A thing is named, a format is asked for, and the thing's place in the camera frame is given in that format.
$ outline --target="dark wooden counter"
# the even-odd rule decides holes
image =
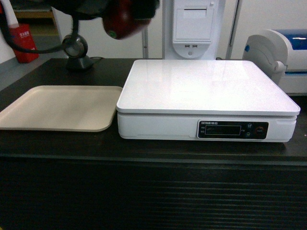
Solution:
[[[84,73],[52,59],[0,92],[0,111],[39,85],[123,86],[133,59]],[[0,227],[285,229],[307,226],[307,98],[287,143],[126,140],[0,131]]]

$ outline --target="white label printer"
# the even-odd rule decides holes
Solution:
[[[307,30],[262,30],[248,38],[243,60],[254,62],[285,93],[307,93]]]

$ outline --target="lcd display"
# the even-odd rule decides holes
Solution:
[[[206,135],[240,135],[241,126],[206,126]]]

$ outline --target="digital scale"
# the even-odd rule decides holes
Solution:
[[[128,139],[287,142],[300,108],[250,61],[137,60],[117,111]]]

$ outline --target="plastic tray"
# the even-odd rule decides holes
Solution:
[[[0,129],[99,132],[113,120],[122,88],[38,86],[0,113]]]

